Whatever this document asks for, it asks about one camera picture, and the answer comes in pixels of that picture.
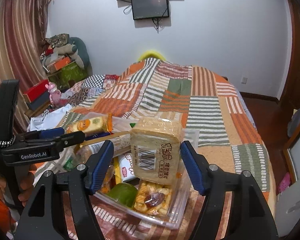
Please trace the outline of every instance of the power socket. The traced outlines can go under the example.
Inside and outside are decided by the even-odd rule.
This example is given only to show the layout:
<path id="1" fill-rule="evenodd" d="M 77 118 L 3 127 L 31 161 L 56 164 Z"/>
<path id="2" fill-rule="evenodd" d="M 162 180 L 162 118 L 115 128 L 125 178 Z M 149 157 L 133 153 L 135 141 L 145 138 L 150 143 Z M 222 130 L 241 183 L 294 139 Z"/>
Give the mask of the power socket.
<path id="1" fill-rule="evenodd" d="M 241 84 L 246 84 L 247 83 L 248 78 L 247 77 L 242 77 L 241 79 Z"/>

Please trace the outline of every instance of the patchwork quilt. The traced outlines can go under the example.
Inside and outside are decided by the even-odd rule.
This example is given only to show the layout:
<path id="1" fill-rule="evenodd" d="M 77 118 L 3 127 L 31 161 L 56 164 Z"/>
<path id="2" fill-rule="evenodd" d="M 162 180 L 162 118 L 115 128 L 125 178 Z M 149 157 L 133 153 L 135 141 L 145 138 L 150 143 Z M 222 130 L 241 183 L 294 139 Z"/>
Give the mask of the patchwork quilt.
<path id="1" fill-rule="evenodd" d="M 235 87 L 212 71 L 148 58 L 131 65 L 115 86 L 71 111 L 61 122 L 64 128 L 93 111 L 126 119 L 154 116 L 179 120 L 184 128 L 199 131 L 196 150 L 209 163 L 229 172 L 251 171 L 274 213 L 274 177 L 267 150 L 246 116 Z M 203 200 L 192 188 L 179 230 L 147 224 L 97 198 L 91 202 L 106 239 L 175 240 L 189 238 Z M 217 239 L 225 235 L 230 204 L 231 193 L 227 193 Z M 68 228 L 75 239 L 73 224 Z"/>

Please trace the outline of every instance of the wooden floor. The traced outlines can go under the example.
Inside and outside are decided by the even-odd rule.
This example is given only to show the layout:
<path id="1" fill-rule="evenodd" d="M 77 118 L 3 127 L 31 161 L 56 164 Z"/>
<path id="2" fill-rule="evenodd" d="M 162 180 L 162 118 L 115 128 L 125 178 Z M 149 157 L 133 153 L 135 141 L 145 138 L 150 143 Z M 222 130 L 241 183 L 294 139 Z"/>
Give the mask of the wooden floor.
<path id="1" fill-rule="evenodd" d="M 243 98 L 255 121 L 258 133 L 264 141 L 268 152 L 276 186 L 288 172 L 283 156 L 283 145 L 288 141 L 287 125 L 291 120 L 293 110 L 280 107 L 276 102 Z"/>

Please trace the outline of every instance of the striped curtain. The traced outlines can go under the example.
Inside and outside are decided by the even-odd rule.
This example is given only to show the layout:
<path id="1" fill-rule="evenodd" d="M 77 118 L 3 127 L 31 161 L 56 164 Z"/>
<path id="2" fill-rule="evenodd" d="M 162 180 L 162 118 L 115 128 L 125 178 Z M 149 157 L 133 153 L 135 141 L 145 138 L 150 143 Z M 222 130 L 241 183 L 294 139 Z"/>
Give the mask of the striped curtain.
<path id="1" fill-rule="evenodd" d="M 0 0 L 0 84 L 19 79 L 14 132 L 26 130 L 28 109 L 22 93 L 46 78 L 39 55 L 46 32 L 47 0 Z"/>

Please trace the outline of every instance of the gray round object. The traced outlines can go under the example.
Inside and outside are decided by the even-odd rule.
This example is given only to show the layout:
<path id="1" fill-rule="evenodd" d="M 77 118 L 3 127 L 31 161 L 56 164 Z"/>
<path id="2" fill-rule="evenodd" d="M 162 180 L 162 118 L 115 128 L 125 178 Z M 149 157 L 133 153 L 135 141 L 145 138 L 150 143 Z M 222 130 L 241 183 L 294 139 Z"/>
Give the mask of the gray round object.
<path id="1" fill-rule="evenodd" d="M 218 166 L 215 165 L 215 164 L 210 164 L 209 169 L 212 170 L 212 171 L 216 171 L 218 169 Z"/>
<path id="2" fill-rule="evenodd" d="M 85 168 L 86 168 L 86 165 L 84 165 L 84 164 L 79 164 L 79 165 L 77 166 L 77 170 L 78 170 L 78 171 L 83 171 Z"/>
<path id="3" fill-rule="evenodd" d="M 251 172 L 250 171 L 243 171 L 243 175 L 246 176 L 246 177 L 250 177 Z"/>
<path id="4" fill-rule="evenodd" d="M 51 170 L 47 170 L 47 171 L 45 171 L 45 172 L 43 173 L 43 175 L 44 175 L 45 177 L 49 177 L 49 176 L 51 175 L 51 173 L 52 173 Z"/>

